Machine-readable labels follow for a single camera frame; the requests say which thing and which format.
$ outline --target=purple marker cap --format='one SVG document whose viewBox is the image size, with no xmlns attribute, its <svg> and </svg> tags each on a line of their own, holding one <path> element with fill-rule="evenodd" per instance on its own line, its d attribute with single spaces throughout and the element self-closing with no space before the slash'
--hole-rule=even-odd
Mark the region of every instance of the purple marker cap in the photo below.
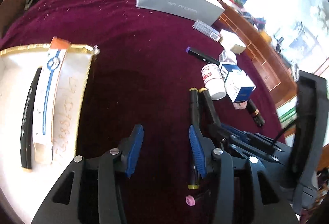
<svg viewBox="0 0 329 224">
<path fill-rule="evenodd" d="M 188 196 L 185 197 L 185 200 L 186 200 L 186 203 L 189 206 L 194 206 L 195 205 L 195 200 L 194 200 L 193 196 L 188 195 Z"/>
</svg>

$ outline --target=wooden cabinet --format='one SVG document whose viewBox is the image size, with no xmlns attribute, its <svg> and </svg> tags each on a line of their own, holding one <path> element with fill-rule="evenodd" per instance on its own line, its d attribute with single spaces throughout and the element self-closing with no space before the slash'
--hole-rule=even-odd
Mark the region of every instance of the wooden cabinet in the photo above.
<svg viewBox="0 0 329 224">
<path fill-rule="evenodd" d="M 274 49 L 258 31 L 233 8 L 220 1 L 225 11 L 220 21 L 234 31 L 247 46 L 246 53 L 265 82 L 278 108 L 297 94 L 297 85 Z"/>
<path fill-rule="evenodd" d="M 5 29 L 24 12 L 26 0 L 4 0 L 0 3 L 0 38 Z"/>
</svg>

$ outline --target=blue and white box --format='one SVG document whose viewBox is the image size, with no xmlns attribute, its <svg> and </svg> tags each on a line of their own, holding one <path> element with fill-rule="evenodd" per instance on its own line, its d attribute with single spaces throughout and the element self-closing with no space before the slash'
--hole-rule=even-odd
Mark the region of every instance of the blue and white box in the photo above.
<svg viewBox="0 0 329 224">
<path fill-rule="evenodd" d="M 224 49 L 223 52 L 219 55 L 220 62 L 230 62 L 237 64 L 235 54 L 228 49 Z"/>
<path fill-rule="evenodd" d="M 232 102 L 243 102 L 250 98 L 256 88 L 244 71 L 230 62 L 221 62 L 219 71 L 225 83 L 225 90 Z"/>
</svg>

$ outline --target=metal screw head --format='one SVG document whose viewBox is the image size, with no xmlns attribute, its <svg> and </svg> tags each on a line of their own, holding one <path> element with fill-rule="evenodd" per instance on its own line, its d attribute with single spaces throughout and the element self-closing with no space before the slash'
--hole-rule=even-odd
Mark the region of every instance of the metal screw head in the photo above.
<svg viewBox="0 0 329 224">
<path fill-rule="evenodd" d="M 257 164 L 258 163 L 258 158 L 255 157 L 255 156 L 250 156 L 249 157 L 249 161 L 252 162 L 252 163 L 254 163 L 254 164 Z"/>
<path fill-rule="evenodd" d="M 110 149 L 110 154 L 112 155 L 116 155 L 120 152 L 120 150 L 118 148 L 113 148 L 113 149 Z"/>
<path fill-rule="evenodd" d="M 75 163 L 79 163 L 80 161 L 82 161 L 82 156 L 81 155 L 77 155 L 73 158 L 73 161 L 75 161 Z"/>
<path fill-rule="evenodd" d="M 223 150 L 220 149 L 220 148 L 215 148 L 215 149 L 213 150 L 213 153 L 216 154 L 216 155 L 221 155 L 221 154 L 223 153 Z"/>
</svg>

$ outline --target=maroon tablecloth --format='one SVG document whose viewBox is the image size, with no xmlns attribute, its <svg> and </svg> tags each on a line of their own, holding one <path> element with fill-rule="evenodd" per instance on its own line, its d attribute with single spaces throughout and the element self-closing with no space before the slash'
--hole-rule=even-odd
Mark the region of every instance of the maroon tablecloth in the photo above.
<svg viewBox="0 0 329 224">
<path fill-rule="evenodd" d="M 223 48 L 192 28 L 193 21 L 139 9 L 136 0 L 41 0 L 0 40 L 1 48 L 50 43 L 54 36 L 98 45 L 101 53 L 84 110 L 78 154 L 91 158 L 117 146 L 134 124 L 144 126 L 135 174 L 123 182 L 129 224 L 203 223 L 201 207 L 189 207 L 189 88 L 203 87 L 205 63 L 187 46 L 218 58 Z M 275 137 L 280 123 L 268 89 L 247 54 L 238 65 L 256 84 L 252 99 L 266 124 L 258 128 L 228 97 L 215 101 L 220 120 L 240 130 Z"/>
</svg>

